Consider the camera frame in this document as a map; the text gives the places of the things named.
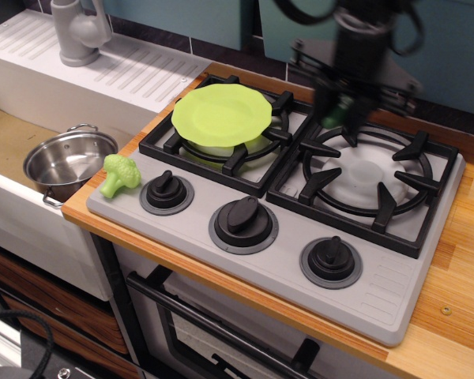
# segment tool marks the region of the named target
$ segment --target tile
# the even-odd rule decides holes
[[[23,0],[24,6],[26,9],[35,10],[37,12],[42,12],[40,8],[40,1],[39,0]]]
[[[186,36],[113,16],[111,16],[111,24],[115,33],[190,53],[190,39]]]
[[[195,55],[281,80],[286,77],[286,63],[265,57],[261,38],[254,37],[241,51],[198,39],[191,43]]]
[[[47,14],[53,14],[51,12],[51,0],[37,0],[42,7],[42,12]]]
[[[292,65],[288,65],[288,81],[298,85],[303,85],[304,87],[313,88],[312,79],[302,75],[301,73],[297,73]]]
[[[412,117],[474,135],[474,114],[458,109],[417,99]]]

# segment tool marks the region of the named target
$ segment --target wooden countertop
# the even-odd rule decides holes
[[[310,101],[311,92],[307,88],[220,64],[212,64],[181,96],[195,88],[207,73],[222,77],[236,74],[243,84],[273,92],[287,89],[297,99]],[[133,152],[173,107],[174,102],[120,153],[127,156]],[[410,133],[426,130],[432,139],[457,146],[467,161],[408,331],[397,347],[384,347],[182,252],[93,215],[86,207],[86,200],[105,179],[102,171],[65,203],[62,212],[67,220],[92,233],[401,377],[474,379],[474,136],[382,111],[376,112],[372,121]],[[450,315],[442,312],[445,307],[450,308]]]

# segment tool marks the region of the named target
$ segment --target black burner grate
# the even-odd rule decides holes
[[[238,84],[239,78],[230,76],[227,79],[209,75],[198,88],[211,84]],[[306,120],[298,130],[288,130],[288,115],[292,111],[309,114],[311,105],[295,100],[290,92],[280,95],[250,87],[261,92],[273,106],[273,116],[281,120],[280,127],[269,127],[261,135],[270,141],[268,145],[249,152],[245,144],[235,146],[229,156],[217,156],[199,149],[196,145],[183,139],[172,125],[170,113],[153,129],[140,143],[139,152],[152,158],[169,163],[175,167],[200,175],[201,177],[219,182],[249,195],[261,197],[267,190],[274,175],[280,170],[280,163],[287,158],[287,154],[294,139],[307,131],[308,125],[314,123],[312,116]],[[268,154],[276,154],[276,159],[270,164],[266,173],[257,182],[252,182],[239,174],[244,163],[260,159]]]
[[[334,137],[340,136],[341,130],[334,129],[319,134],[320,131],[320,128],[318,128],[309,137],[300,141],[284,169],[277,175],[271,185],[267,193],[267,201],[398,253],[417,258],[427,237],[438,201],[457,158],[458,150],[448,145],[429,141],[428,135],[424,132],[419,132],[413,136],[372,124],[360,127],[358,136],[367,134],[402,145],[403,148],[393,155],[393,160],[414,159],[421,166],[423,175],[400,171],[395,173],[395,178],[418,191],[413,198],[405,203],[397,205],[386,186],[380,182],[378,188],[376,188],[376,196],[379,199],[378,208],[357,208],[333,198],[323,190],[340,175],[342,171],[339,167],[315,173],[311,170],[313,156],[333,157],[335,160],[340,156],[339,151],[325,143]],[[444,171],[439,180],[432,178],[432,169],[427,155],[439,156],[446,160]],[[288,177],[300,164],[306,179],[305,186],[298,197],[283,193],[281,189],[287,182]],[[325,208],[325,206],[320,206],[315,202],[315,200],[320,201],[320,199],[324,205],[329,205],[329,207]],[[394,216],[410,212],[419,205],[427,207],[427,214],[422,220],[423,224],[415,241],[403,239],[387,231],[387,226]],[[330,207],[341,212],[334,212]],[[359,222],[358,217],[352,218],[353,216],[373,218],[374,220],[369,225]]]

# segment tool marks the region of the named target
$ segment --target green broccoli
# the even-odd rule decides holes
[[[103,169],[107,172],[107,178],[100,193],[109,199],[123,186],[135,188],[141,184],[141,172],[131,158],[109,154],[103,160]]]

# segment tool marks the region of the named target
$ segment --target pot rim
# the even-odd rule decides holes
[[[45,148],[49,148],[53,144],[58,143],[60,141],[66,141],[66,140],[73,139],[74,137],[79,137],[79,138],[89,137],[89,138],[92,138],[92,139],[103,140],[112,147],[112,150],[113,150],[114,153],[117,153],[118,150],[119,150],[118,143],[116,142],[116,140],[112,136],[98,131],[97,128],[94,131],[93,130],[70,130],[69,129],[69,131],[67,131],[65,133],[60,133],[57,136],[51,137],[48,140],[45,140],[44,142],[41,142],[40,144],[38,144],[36,147],[34,147],[34,149],[32,149],[27,154],[26,158],[24,158],[24,161],[23,161],[23,172],[26,175],[26,177],[34,183],[37,183],[41,186],[49,186],[49,187],[51,187],[51,186],[53,186],[53,187],[56,187],[56,186],[70,186],[70,185],[76,185],[76,184],[82,183],[82,182],[87,182],[92,176],[94,176],[96,174],[96,172],[94,174],[88,176],[87,178],[80,178],[77,181],[63,182],[63,183],[39,182],[38,180],[34,179],[30,175],[30,166],[32,164],[32,161],[34,160],[35,156],[41,150],[43,150]]]

